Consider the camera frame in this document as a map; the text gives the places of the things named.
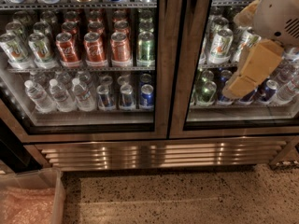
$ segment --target glass door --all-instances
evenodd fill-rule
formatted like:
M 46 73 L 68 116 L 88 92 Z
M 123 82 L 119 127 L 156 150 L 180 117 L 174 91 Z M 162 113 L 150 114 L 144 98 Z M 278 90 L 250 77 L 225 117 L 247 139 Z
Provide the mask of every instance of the glass door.
M 166 137 L 180 1 L 4 0 L 1 99 L 24 133 Z
M 278 68 L 252 91 L 238 98 L 224 95 L 227 82 L 239 74 L 244 53 L 267 38 L 254 27 L 235 23 L 235 16 L 252 1 L 187 1 L 172 137 L 298 132 L 299 97 L 287 93 L 298 79 L 297 48 L 285 49 Z

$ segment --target speckled floor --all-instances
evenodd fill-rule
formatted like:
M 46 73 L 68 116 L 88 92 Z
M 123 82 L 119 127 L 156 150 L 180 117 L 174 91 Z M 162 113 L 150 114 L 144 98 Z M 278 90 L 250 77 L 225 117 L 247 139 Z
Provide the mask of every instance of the speckled floor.
M 64 224 L 298 224 L 299 169 L 65 173 Z

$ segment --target beverage cooler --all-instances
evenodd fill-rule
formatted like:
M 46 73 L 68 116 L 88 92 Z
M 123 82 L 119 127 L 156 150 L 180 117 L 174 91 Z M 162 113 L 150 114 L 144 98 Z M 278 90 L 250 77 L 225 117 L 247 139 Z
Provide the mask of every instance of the beverage cooler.
M 4 0 L 0 117 L 64 171 L 275 165 L 298 143 L 297 97 L 272 103 L 296 48 L 243 101 L 221 95 L 261 39 L 234 26 L 251 1 Z

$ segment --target bottle cap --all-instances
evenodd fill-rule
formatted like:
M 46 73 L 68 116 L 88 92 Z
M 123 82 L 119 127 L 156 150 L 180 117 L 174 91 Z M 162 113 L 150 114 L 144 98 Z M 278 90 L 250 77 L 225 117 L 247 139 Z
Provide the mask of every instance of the bottle cap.
M 52 79 L 52 80 L 50 80 L 50 85 L 53 87 L 53 86 L 57 86 L 58 85 L 58 82 L 57 82 L 57 80 L 56 79 Z
M 25 87 L 27 88 L 27 89 L 30 89 L 30 88 L 32 88 L 34 86 L 34 82 L 32 81 L 32 80 L 27 80 L 26 82 L 25 82 Z
M 74 86 L 77 86 L 80 83 L 80 80 L 78 78 L 73 78 L 72 83 Z

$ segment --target terrazzo floor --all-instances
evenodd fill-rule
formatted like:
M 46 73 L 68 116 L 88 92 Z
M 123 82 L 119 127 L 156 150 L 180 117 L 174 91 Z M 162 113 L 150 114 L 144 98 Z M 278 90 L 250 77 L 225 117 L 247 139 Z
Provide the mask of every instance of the terrazzo floor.
M 299 168 L 64 173 L 64 224 L 298 224 Z

